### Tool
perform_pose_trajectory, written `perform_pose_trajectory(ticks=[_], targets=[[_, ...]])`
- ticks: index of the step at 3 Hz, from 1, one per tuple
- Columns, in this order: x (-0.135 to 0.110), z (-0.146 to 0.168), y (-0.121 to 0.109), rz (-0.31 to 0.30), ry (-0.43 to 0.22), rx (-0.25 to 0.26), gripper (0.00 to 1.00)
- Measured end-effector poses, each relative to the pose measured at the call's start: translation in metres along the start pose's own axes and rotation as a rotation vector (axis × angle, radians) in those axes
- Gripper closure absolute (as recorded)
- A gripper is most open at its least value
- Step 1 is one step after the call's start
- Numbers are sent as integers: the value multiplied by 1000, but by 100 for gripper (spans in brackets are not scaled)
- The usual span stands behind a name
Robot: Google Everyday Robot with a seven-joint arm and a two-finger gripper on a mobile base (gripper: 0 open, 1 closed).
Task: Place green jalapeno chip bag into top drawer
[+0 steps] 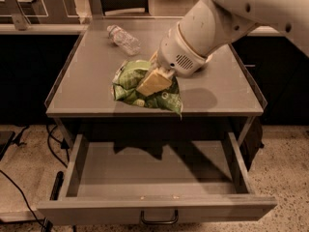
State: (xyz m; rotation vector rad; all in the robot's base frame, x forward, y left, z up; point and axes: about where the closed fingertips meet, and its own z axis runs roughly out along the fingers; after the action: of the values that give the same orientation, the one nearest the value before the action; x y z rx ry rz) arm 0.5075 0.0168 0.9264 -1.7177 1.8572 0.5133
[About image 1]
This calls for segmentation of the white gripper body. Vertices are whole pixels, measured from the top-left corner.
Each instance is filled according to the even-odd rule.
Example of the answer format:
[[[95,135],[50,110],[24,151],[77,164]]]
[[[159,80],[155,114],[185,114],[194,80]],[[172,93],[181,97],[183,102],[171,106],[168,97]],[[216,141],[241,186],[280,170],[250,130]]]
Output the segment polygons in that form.
[[[207,63],[205,57],[198,55],[186,44],[179,23],[162,38],[156,59],[161,67],[173,70],[182,77],[191,76]]]

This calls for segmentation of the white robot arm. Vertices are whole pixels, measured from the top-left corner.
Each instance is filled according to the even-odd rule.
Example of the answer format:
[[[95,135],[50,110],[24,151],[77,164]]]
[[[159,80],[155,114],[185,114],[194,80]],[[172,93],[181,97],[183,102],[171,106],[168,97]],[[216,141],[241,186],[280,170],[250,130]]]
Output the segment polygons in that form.
[[[150,96],[188,77],[223,44],[265,25],[309,55],[309,0],[199,0],[162,38],[152,66],[137,86]]]

